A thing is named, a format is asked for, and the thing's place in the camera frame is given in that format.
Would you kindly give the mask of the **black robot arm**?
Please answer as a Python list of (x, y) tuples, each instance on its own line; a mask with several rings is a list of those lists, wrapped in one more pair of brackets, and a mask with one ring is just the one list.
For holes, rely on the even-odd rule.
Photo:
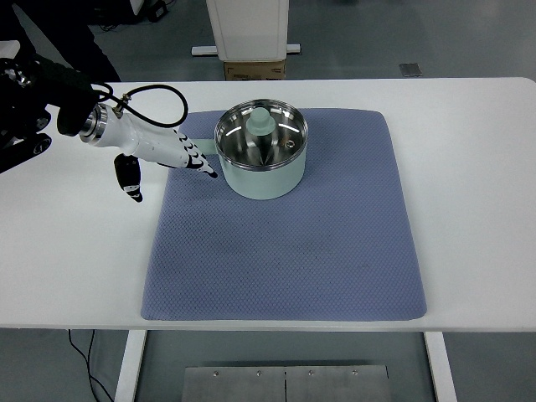
[(40, 55), (1, 55), (1, 171), (45, 152), (52, 139), (44, 133), (57, 106), (58, 132), (77, 135), (95, 105), (111, 97), (107, 83)]

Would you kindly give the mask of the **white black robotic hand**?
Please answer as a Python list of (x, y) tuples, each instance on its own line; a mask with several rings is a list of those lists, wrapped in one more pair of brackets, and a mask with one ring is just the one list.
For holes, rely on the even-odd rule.
[(103, 127), (95, 134), (92, 144), (121, 150), (114, 160), (117, 181), (134, 201), (142, 201), (141, 160), (218, 177), (198, 144), (177, 128), (157, 127), (131, 113), (117, 116), (110, 106), (100, 105), (99, 109)]

